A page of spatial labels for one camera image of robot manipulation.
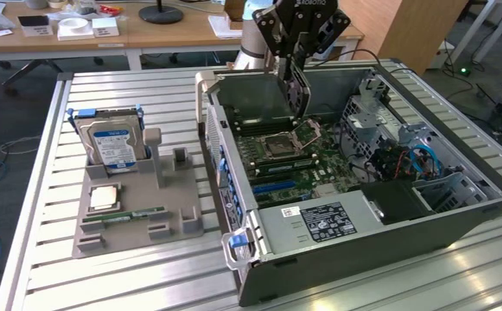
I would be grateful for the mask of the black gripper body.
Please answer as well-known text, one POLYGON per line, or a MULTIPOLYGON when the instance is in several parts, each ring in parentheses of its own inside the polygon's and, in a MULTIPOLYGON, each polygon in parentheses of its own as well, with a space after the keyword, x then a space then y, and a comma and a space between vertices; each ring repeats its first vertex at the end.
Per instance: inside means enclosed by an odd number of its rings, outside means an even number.
POLYGON ((334 12, 338 7, 338 1, 277 1, 275 5, 295 5, 297 14, 293 20, 291 36, 298 42, 299 31, 303 28, 302 24, 306 24, 307 17, 313 12, 334 12))

